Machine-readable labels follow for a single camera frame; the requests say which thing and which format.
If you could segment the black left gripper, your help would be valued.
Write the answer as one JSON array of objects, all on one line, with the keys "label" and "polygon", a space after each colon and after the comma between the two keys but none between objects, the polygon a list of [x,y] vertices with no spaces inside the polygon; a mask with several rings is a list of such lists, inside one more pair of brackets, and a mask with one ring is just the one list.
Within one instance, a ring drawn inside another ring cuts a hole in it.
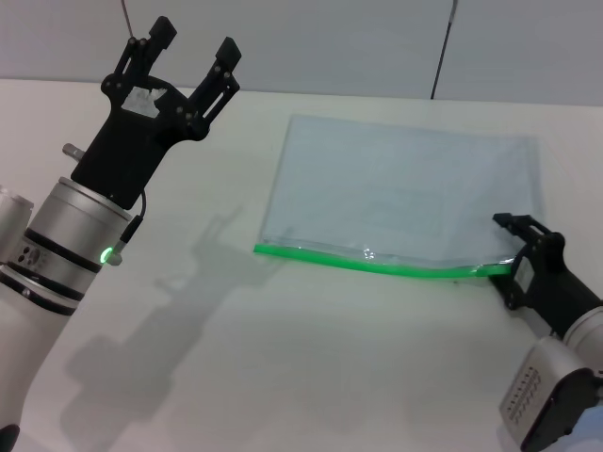
[{"label": "black left gripper", "polygon": [[[109,115],[71,175],[74,182],[125,210],[134,206],[168,150],[182,141],[205,139],[213,120],[240,89],[234,69],[241,52],[230,37],[188,97],[151,76],[159,55],[176,35],[171,21],[159,16],[148,38],[128,40],[116,69],[101,84],[110,101]],[[158,110],[153,117],[123,107],[135,88],[158,95],[150,101]]]}]

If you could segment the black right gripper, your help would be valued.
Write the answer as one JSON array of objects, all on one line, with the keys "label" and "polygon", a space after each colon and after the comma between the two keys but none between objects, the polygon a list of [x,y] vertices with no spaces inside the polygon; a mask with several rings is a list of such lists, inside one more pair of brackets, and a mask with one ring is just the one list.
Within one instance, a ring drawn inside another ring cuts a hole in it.
[{"label": "black right gripper", "polygon": [[510,274],[489,278],[508,310],[530,308],[563,337],[580,317],[602,306],[565,264],[562,234],[549,233],[530,215],[496,213],[493,221],[525,243]]}]

